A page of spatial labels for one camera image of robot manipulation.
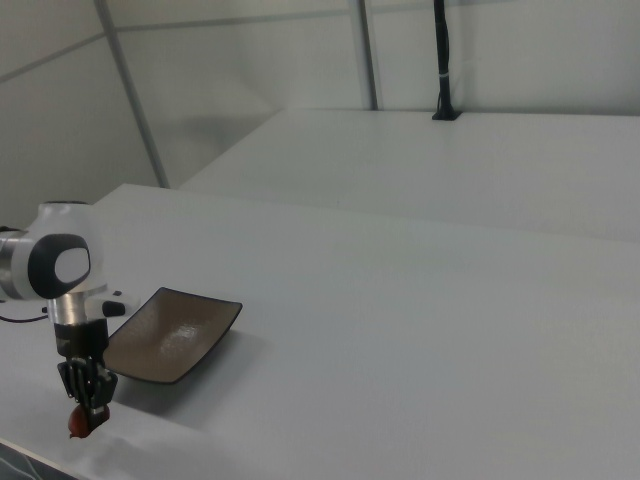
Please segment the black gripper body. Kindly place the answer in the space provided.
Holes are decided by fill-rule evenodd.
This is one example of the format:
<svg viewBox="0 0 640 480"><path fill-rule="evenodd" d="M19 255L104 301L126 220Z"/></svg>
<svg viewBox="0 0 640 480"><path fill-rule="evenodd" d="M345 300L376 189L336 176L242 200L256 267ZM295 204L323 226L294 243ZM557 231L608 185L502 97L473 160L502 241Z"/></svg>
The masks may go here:
<svg viewBox="0 0 640 480"><path fill-rule="evenodd" d="M64 358L91 358L104 361L104 352L109 345L106 319L74 325L54 325L56 349Z"/></svg>

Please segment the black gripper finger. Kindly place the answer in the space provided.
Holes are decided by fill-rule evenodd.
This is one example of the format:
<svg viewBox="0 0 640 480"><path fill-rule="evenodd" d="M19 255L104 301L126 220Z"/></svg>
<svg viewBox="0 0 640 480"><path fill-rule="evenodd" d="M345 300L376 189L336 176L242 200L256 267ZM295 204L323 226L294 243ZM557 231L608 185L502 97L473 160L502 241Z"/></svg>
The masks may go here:
<svg viewBox="0 0 640 480"><path fill-rule="evenodd" d="M90 431L94 431L110 418L109 404L117 384L117 375L108 370L103 363L93 359L87 360L83 372L85 399L82 403Z"/></svg>
<svg viewBox="0 0 640 480"><path fill-rule="evenodd" d="M57 365L66 393L76 402L85 400L85 363L82 359L67 359Z"/></svg>

